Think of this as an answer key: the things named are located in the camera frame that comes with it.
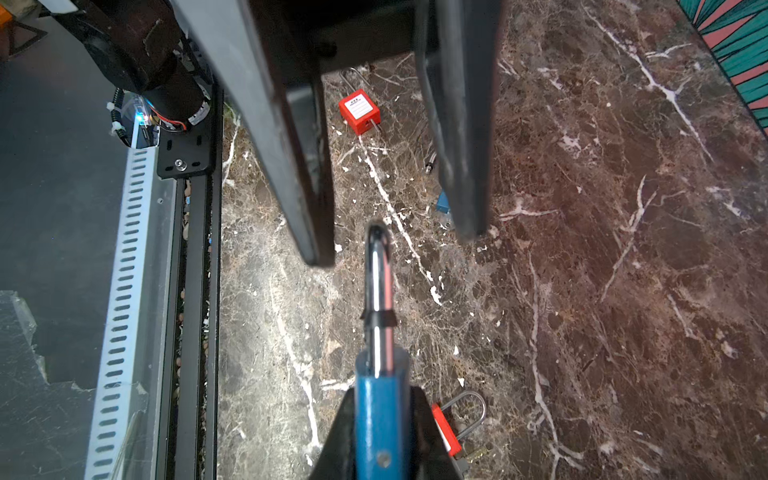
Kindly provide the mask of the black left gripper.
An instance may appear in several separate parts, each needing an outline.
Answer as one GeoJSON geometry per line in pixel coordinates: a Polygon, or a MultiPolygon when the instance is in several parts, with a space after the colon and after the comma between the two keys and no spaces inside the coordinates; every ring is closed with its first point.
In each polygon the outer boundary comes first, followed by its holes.
{"type": "Polygon", "coordinates": [[[468,242],[487,232],[501,1],[177,1],[174,8],[242,115],[307,265],[335,262],[320,76],[413,46],[457,236],[468,242]]]}

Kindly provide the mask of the blue padlock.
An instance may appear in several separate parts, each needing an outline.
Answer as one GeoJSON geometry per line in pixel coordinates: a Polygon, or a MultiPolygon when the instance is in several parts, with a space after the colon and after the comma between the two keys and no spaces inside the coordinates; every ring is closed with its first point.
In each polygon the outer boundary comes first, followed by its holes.
{"type": "Polygon", "coordinates": [[[365,236],[362,321],[355,363],[355,451],[359,479],[406,479],[410,470],[408,354],[396,345],[391,237],[379,222],[365,236]]]}
{"type": "Polygon", "coordinates": [[[450,213],[450,205],[448,202],[447,195],[444,191],[441,191],[440,195],[438,196],[437,203],[436,203],[436,210],[443,214],[450,213]]]}

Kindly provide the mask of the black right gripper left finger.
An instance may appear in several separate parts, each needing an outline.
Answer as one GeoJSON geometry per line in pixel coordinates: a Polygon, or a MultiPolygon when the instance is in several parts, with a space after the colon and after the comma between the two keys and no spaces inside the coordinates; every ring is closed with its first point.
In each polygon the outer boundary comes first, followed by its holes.
{"type": "Polygon", "coordinates": [[[355,389],[344,395],[328,437],[309,476],[311,480],[355,480],[355,389]]]}

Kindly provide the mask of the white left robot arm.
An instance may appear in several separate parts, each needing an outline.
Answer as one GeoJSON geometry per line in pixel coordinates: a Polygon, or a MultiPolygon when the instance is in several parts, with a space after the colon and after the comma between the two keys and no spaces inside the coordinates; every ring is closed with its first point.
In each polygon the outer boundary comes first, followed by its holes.
{"type": "Polygon", "coordinates": [[[179,60],[191,36],[244,117],[305,263],[335,261],[321,77],[412,53],[458,236],[489,224],[500,1],[62,1],[47,10],[116,87],[188,131],[204,93],[179,60]]]}

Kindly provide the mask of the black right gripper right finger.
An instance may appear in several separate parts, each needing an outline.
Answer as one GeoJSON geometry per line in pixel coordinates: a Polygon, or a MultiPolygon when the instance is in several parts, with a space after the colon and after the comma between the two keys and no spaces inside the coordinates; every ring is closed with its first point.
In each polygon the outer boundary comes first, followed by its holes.
{"type": "Polygon", "coordinates": [[[424,391],[410,387],[411,453],[409,474],[412,480],[460,480],[449,457],[424,391]]]}

